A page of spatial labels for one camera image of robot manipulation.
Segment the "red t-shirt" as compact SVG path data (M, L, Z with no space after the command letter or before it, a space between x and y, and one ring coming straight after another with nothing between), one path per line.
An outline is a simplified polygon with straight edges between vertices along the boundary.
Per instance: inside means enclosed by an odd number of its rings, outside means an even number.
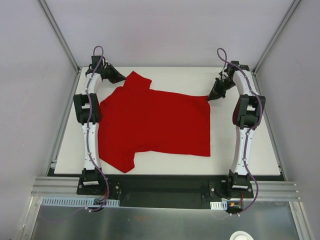
M206 96L151 89L152 80L131 72L100 103L99 158L127 173L135 154L211 155L211 107Z

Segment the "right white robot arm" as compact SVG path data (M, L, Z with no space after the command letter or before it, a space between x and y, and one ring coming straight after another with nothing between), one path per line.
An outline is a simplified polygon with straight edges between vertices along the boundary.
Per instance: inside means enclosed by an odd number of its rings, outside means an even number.
M250 181L254 179L249 170L251 145L255 130L262 121L266 98L253 90L249 73L247 65L238 61L229 62L215 79L207 96L207 101L224 99L227 91L233 87L237 88L239 94L232 114L236 131L233 162L225 182L214 188L217 196L228 200L243 196L252 187Z

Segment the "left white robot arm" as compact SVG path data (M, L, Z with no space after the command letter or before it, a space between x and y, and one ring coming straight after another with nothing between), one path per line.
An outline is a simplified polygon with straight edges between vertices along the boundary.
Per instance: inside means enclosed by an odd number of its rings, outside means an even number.
M84 137L84 165L79 179L83 189L95 187L106 189L108 180L103 174L99 151L98 130L102 111L97 92L104 80L115 84L126 79L102 55L93 55L87 72L86 84L81 93L73 96L77 122L81 125Z

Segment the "white round object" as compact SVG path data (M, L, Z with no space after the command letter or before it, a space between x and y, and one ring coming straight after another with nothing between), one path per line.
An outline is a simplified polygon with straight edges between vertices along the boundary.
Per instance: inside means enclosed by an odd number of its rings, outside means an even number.
M253 240L253 237L245 231L235 231L229 240Z

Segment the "left aluminium frame post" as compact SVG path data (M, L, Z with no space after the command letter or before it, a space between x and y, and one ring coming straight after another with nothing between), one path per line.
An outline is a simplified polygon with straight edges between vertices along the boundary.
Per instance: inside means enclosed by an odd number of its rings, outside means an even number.
M80 67L77 64L77 61L74 57L74 55L72 54L72 51L47 3L46 0L37 0L37 3L39 4L46 20L48 21L52 31L54 32L54 35L56 36L60 46L62 47L62 50L64 52L64 54L66 55L68 61L70 62L72 68L76 71L79 72L80 71Z

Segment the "aluminium frame post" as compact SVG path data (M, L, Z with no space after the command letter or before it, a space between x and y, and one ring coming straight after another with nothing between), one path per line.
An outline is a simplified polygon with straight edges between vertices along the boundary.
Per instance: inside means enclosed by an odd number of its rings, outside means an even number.
M264 62L266 61L268 55L271 53L273 47L277 43L278 39L280 38L281 34L285 30L286 26L290 22L291 18L297 11L298 7L300 6L302 0L292 0L288 9L284 13L281 21L279 22L277 28L275 29L274 33L272 34L270 40L268 41L265 49L263 50L261 56L258 59L255 67L253 68L252 72L254 75L258 73Z
M68 61L70 62L72 68L76 71L79 72L80 71L80 67L77 64L77 61L74 57L74 55L72 54L72 51L47 3L46 0L37 0L37 3L39 4L46 20L48 21L52 31L54 32L54 35L56 36L60 46L62 47L62 50L64 52L64 54L66 55Z

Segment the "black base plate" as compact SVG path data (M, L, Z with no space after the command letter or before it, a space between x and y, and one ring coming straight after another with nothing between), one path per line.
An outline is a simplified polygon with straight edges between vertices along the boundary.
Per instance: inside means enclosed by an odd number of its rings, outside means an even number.
M118 200L121 207L209 209L211 202L222 198L254 197L253 188L228 189L225 175L126 175L109 174L97 185L84 184L80 177L77 195L102 196Z

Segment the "right aluminium frame post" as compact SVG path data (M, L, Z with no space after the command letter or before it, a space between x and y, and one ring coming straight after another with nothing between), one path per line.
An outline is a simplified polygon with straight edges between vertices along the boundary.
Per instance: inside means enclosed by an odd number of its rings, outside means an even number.
M290 22L291 18L297 11L298 7L300 6L302 0L292 0L288 9L284 13L281 21L279 22L277 28L275 29L274 33L272 34L270 40L268 41L265 49L263 50L261 56L258 59L255 67L253 68L252 72L254 75L258 73L264 62L266 61L268 55L271 53L273 47L277 43L278 39L280 38L281 34L285 30L286 26Z

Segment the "aluminium front rail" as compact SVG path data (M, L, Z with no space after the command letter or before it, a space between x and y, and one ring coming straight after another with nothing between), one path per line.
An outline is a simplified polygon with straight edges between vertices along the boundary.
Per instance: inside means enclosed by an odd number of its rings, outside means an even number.
M31 194L36 196L76 195L77 177L39 176L35 179ZM292 181L258 181L258 200L300 202L302 197L297 184Z

